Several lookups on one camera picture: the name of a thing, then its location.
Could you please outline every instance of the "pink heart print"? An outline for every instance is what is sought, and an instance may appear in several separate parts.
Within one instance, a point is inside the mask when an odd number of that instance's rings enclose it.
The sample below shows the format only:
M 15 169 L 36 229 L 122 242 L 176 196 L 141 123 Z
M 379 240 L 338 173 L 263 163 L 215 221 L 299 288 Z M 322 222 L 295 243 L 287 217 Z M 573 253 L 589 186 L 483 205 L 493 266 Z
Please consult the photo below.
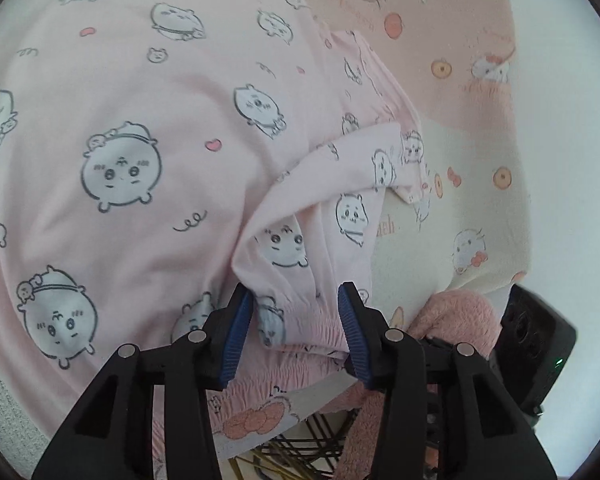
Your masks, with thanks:
M 222 150 L 222 141 L 220 139 L 208 140 L 205 142 L 205 148 L 210 152 L 219 152 Z

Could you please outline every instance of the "metal screw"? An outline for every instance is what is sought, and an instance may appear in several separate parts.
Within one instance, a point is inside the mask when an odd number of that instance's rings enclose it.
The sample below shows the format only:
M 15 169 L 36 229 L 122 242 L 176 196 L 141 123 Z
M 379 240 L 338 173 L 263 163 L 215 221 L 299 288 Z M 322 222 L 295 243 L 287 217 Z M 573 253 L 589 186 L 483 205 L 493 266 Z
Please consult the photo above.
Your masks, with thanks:
M 206 332 L 204 330 L 194 330 L 189 332 L 188 338 L 192 343 L 202 343 L 206 339 Z
M 136 353 L 136 347 L 133 345 L 122 345 L 118 348 L 118 355 L 124 359 L 131 357 Z
M 475 348 L 469 343 L 460 343 L 457 347 L 458 353 L 465 357 L 472 356 L 475 352 Z
M 398 341 L 402 341 L 404 339 L 404 333 L 402 330 L 398 330 L 397 328 L 390 328 L 384 333 L 384 337 L 389 341 L 397 343 Z

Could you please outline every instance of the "pink fluffy towel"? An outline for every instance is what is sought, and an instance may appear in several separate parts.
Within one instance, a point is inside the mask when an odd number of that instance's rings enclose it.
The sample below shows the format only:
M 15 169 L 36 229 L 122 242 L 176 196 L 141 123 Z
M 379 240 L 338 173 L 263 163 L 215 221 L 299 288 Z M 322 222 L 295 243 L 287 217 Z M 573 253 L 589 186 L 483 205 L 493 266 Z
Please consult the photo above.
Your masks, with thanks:
M 401 307 L 396 309 L 390 325 L 402 330 L 406 328 Z M 453 344 L 471 343 L 486 357 L 500 335 L 500 323 L 483 295 L 458 289 L 431 296 L 406 331 L 416 339 L 431 336 Z M 360 408 L 349 430 L 334 480 L 362 480 L 369 474 L 383 405 L 384 394 L 369 392 L 357 382 L 321 410 L 329 413 Z

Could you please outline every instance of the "white wall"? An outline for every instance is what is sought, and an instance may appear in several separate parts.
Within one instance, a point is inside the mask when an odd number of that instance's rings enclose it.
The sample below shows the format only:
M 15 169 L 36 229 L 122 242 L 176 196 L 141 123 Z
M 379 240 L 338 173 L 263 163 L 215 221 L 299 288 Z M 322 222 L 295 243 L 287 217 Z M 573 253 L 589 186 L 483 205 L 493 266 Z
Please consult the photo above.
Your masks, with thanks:
M 578 329 L 538 425 L 559 475 L 600 438 L 600 19 L 587 0 L 511 0 L 516 126 L 531 193 L 523 282 Z

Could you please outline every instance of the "pink fabric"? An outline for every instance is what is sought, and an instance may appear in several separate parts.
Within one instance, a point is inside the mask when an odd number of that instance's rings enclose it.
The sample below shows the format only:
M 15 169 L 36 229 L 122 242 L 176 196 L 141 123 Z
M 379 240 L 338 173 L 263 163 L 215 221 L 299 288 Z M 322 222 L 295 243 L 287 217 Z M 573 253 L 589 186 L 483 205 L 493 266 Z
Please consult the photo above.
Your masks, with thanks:
M 487 357 L 500 335 L 500 323 L 483 295 L 458 289 L 431 296 L 407 332 L 416 339 L 430 336 L 453 344 L 469 342 Z M 328 413 L 361 408 L 347 435 L 334 480 L 362 480 L 369 473 L 383 407 L 383 394 L 365 390 L 357 382 L 321 410 Z
M 385 187 L 414 202 L 426 176 L 415 112 L 365 41 L 304 0 L 26 11 L 0 42 L 0 376 L 32 420 L 52 435 L 119 345 L 201 326 L 237 280 L 287 351 L 252 323 L 214 429 L 338 370 L 337 285 L 370 290 Z M 37 54 L 4 54 L 23 45 Z M 267 257 L 273 231 L 297 261 Z

